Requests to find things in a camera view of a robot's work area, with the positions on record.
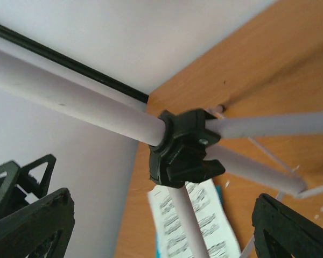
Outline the blue sheet music page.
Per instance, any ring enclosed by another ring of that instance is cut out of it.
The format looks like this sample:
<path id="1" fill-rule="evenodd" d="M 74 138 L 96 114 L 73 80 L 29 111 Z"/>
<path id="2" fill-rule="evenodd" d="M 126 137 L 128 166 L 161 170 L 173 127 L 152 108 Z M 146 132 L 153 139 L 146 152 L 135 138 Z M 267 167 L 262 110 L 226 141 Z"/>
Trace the blue sheet music page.
<path id="1" fill-rule="evenodd" d="M 223 215 L 221 188 L 212 181 L 187 183 L 186 188 L 206 246 L 216 245 Z M 148 199 L 156 226 L 156 257 L 192 257 L 168 190 L 156 186 Z"/>

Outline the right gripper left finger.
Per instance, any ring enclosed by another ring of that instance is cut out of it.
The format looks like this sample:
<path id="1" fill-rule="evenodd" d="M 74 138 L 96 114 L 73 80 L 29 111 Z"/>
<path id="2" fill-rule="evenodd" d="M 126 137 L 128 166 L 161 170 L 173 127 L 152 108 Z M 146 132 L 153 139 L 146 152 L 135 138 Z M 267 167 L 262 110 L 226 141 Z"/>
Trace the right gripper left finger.
<path id="1" fill-rule="evenodd" d="M 0 257 L 64 257 L 75 225 L 67 188 L 0 219 Z"/>

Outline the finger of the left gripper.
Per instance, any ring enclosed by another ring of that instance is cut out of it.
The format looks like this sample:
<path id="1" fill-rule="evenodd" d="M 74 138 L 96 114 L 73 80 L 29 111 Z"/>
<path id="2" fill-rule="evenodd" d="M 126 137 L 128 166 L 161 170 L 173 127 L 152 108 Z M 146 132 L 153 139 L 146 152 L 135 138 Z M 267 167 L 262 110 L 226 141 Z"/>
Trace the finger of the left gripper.
<path id="1" fill-rule="evenodd" d="M 0 165 L 0 219 L 28 206 L 28 194 L 39 199 L 47 195 L 55 163 L 55 156 L 47 154 L 23 167 L 14 160 Z M 29 172 L 42 164 L 46 168 L 38 182 Z"/>

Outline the white sheet music page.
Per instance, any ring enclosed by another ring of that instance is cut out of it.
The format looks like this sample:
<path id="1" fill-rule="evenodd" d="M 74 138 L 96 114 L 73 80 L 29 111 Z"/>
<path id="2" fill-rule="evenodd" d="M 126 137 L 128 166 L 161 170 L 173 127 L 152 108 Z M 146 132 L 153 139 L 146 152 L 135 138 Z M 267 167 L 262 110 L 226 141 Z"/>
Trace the white sheet music page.
<path id="1" fill-rule="evenodd" d="M 239 257 L 241 249 L 223 210 L 220 194 L 212 180 L 186 183 L 199 227 L 210 257 Z M 168 190 L 155 186 L 148 200 L 156 227 L 156 257 L 192 257 Z"/>

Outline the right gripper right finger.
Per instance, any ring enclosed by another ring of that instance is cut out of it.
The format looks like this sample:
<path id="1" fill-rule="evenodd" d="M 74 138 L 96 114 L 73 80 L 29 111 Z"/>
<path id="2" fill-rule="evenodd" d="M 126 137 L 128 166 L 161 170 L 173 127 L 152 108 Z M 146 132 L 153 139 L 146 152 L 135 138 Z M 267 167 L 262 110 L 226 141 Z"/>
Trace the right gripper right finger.
<path id="1" fill-rule="evenodd" d="M 323 257 L 323 228 L 266 193 L 252 213 L 257 257 Z"/>

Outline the white perforated music stand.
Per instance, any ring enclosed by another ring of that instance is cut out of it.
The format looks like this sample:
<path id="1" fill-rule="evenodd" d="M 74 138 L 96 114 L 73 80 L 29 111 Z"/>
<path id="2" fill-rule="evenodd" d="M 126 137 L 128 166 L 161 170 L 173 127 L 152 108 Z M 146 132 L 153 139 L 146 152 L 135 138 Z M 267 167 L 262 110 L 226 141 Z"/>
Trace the white perforated music stand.
<path id="1" fill-rule="evenodd" d="M 219 146 L 219 140 L 323 134 L 323 111 L 219 120 L 203 109 L 153 117 L 0 50 L 0 89 L 150 146 L 150 177 L 168 188 L 194 257 L 208 257 L 185 188 L 231 173 L 283 193 L 305 197 L 305 181 Z"/>

